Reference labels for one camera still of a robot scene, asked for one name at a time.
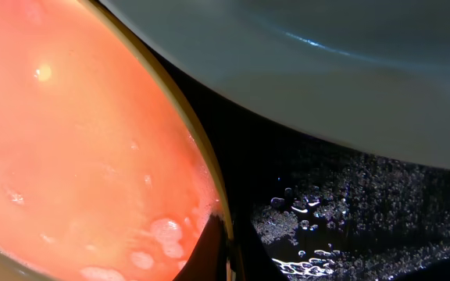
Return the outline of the mint plate with red streak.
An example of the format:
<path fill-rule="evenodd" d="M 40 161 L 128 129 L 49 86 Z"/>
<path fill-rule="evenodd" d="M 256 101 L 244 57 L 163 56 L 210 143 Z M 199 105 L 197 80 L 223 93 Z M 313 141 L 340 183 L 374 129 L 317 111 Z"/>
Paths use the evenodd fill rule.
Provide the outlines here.
<path fill-rule="evenodd" d="M 450 169 L 450 0 L 105 0 L 164 59 L 292 129 Z"/>

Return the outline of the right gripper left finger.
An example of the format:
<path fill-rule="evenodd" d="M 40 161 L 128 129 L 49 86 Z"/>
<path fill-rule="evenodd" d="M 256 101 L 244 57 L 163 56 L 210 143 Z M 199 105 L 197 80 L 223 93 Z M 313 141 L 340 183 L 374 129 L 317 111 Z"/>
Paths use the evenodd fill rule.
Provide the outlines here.
<path fill-rule="evenodd" d="M 230 239 L 224 222 L 211 215 L 174 281 L 231 281 Z"/>

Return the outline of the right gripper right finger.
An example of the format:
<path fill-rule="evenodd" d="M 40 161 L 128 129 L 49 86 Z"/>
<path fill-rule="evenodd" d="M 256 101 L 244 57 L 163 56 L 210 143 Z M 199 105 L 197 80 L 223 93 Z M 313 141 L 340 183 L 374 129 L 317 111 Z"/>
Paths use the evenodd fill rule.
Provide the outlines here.
<path fill-rule="evenodd" d="M 240 269 L 246 281 L 287 281 L 266 253 L 255 228 L 247 218 L 234 221 L 234 237 L 241 256 Z"/>

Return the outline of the yellow plate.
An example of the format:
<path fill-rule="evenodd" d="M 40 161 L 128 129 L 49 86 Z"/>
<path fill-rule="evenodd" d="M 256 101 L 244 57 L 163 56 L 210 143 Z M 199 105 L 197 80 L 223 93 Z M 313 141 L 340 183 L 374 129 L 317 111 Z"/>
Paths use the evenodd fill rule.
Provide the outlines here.
<path fill-rule="evenodd" d="M 96 1 L 0 1 L 0 280 L 173 280 L 223 179 L 187 99 Z"/>

